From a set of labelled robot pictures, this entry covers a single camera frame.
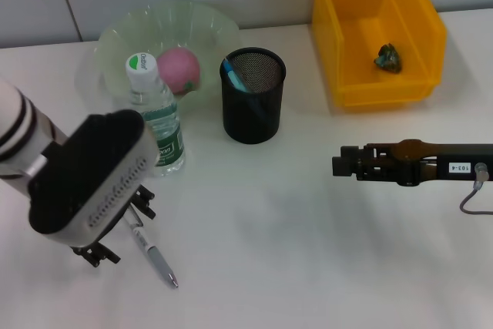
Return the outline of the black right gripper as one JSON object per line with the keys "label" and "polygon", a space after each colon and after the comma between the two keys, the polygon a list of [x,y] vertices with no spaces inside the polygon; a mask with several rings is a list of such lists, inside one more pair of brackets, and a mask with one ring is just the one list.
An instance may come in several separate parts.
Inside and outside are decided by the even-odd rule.
{"label": "black right gripper", "polygon": [[[400,150],[400,160],[396,153]],[[400,143],[342,146],[332,158],[334,176],[358,181],[401,182],[417,186],[434,180],[492,180],[491,144],[436,144],[419,139]]]}

